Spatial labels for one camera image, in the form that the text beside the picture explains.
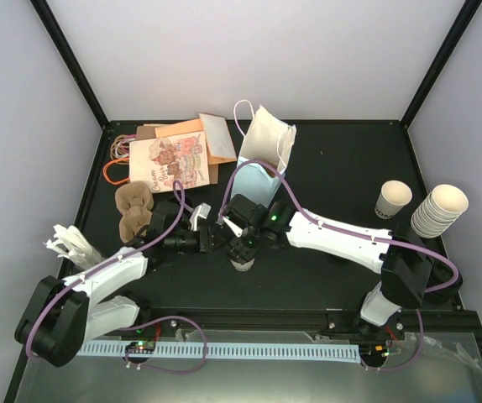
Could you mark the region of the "brown pulp cup carrier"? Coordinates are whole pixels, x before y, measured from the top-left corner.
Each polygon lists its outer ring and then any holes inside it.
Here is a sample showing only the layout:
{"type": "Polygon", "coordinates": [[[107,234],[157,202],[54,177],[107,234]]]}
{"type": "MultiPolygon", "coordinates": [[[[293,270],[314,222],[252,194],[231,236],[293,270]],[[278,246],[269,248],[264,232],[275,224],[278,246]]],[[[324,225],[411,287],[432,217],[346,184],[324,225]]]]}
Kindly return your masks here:
{"type": "Polygon", "coordinates": [[[123,243],[127,243],[149,225],[154,206],[153,194],[144,182],[131,182],[116,190],[115,204],[122,216],[118,225],[119,236],[123,243]]]}

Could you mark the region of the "light blue paper bag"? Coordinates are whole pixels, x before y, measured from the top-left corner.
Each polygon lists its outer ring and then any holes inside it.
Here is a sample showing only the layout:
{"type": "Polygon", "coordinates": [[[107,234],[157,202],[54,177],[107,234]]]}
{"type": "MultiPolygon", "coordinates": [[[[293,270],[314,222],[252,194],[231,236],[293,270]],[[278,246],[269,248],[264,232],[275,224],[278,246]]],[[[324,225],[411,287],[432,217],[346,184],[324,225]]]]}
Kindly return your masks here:
{"type": "Polygon", "coordinates": [[[240,131],[243,142],[230,196],[242,195],[268,207],[281,186],[278,176],[286,174],[296,126],[279,120],[263,106],[250,112],[249,128],[240,131]]]}

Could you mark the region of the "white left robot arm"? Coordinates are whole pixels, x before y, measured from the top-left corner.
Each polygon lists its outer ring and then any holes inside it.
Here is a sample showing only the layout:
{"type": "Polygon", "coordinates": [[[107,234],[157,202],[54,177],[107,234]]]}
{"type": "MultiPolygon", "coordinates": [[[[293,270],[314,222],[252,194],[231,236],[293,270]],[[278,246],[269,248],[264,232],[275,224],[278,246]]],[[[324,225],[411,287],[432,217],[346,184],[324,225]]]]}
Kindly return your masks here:
{"type": "Polygon", "coordinates": [[[113,257],[64,279],[43,278],[14,332],[28,355],[55,367],[68,364],[82,345],[118,329],[147,333],[153,316],[146,301],[120,289],[143,278],[171,254],[212,252],[219,245],[207,224],[211,208],[161,202],[149,224],[113,257]]]}

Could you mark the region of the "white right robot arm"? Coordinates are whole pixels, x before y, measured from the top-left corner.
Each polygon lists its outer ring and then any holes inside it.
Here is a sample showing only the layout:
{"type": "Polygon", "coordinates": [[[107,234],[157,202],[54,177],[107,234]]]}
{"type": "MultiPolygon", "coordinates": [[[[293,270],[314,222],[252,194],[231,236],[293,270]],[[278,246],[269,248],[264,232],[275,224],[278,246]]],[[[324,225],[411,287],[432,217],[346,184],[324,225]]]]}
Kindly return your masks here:
{"type": "Polygon", "coordinates": [[[220,209],[218,222],[230,233],[228,254],[238,270],[249,269],[262,248],[298,248],[354,262],[378,275],[342,330],[352,338],[377,338],[396,313],[419,309],[426,294],[455,288],[461,279],[457,268],[426,249],[410,228],[393,233],[356,227],[282,201],[266,207],[241,194],[220,209]]]}

